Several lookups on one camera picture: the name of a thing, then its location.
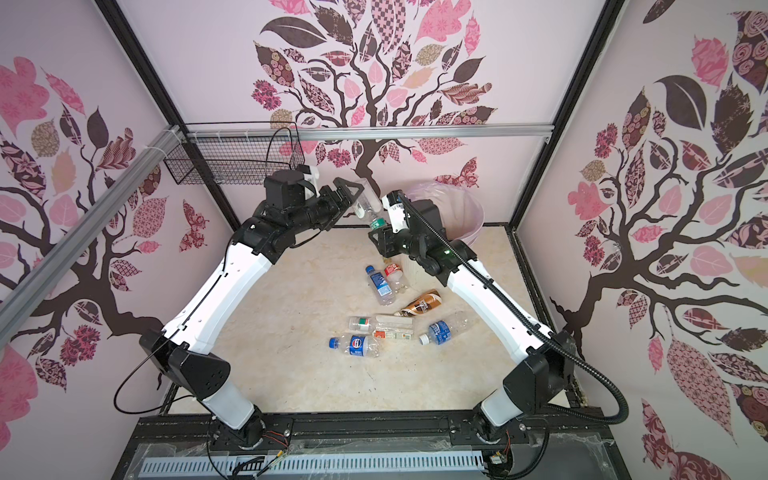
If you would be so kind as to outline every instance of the butterfly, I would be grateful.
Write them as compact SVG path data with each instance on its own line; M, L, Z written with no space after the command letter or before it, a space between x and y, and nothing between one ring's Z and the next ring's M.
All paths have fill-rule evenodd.
M475 157L468 161L457 177L454 177L453 175L440 175L435 177L435 181L440 182L441 184L455 185L456 187L479 188L478 176L475 175L475 170L478 169L477 159L478 158Z
M179 243L180 252L205 245L205 236L200 231L204 230L205 224L210 221L205 220L203 214L196 214L194 208L186 200L184 200L184 216L187 218L187 223L190 224L190 229L187 230L181 243Z

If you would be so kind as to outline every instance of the wire basket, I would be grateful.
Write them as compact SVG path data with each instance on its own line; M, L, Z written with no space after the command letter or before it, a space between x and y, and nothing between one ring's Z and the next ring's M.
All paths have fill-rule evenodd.
M210 168L211 180L219 185L261 185L265 177L278 170L292 170L304 164L296 123L285 122L281 127L282 124L271 124L279 127L273 134L245 135L243 131L243 136L189 136L187 142L166 156L165 166L179 185L204 184L191 160L199 155Z

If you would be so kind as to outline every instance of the water bottle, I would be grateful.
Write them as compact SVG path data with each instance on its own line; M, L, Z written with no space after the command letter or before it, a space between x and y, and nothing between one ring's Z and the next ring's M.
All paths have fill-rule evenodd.
M334 336L328 347L352 356L379 356L379 343L372 336Z
M353 205L355 215L370 225L371 230L384 227L386 221L382 218L384 206L381 200L376 196L368 180L361 178L357 183L363 185L364 189Z
M373 269L373 266L368 265L366 267L366 273L368 273L368 284L373 288L376 293L376 299L382 305L391 305L395 301L395 292L384 278L384 274Z
M384 274L386 275L387 283L396 293L408 289L408 280L406 280L402 268L400 268L400 265L397 263L390 263L387 265L384 269Z
M453 313L427 327L427 333L419 336L419 342L422 345L427 343L442 345L471 329L473 325L475 325L475 321L470 319L466 313Z

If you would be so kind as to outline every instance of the wall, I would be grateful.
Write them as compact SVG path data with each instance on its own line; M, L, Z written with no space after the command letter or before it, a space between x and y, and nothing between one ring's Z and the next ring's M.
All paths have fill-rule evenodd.
M165 122L91 2L6 2L0 38L3 298ZM0 349L3 478L111 475L137 419L112 406L144 358L137 334L189 300L228 233L203 187L164 167L142 184ZM145 367L119 402L150 408L166 387Z
M635 479L765 476L765 10L631 2L521 226Z
M551 122L602 4L121 3L185 121L302 128ZM387 192L440 177L477 194L487 221L508 221L539 141L350 140L304 149L323 183L364 177ZM224 190L241 218L263 198L260 187Z

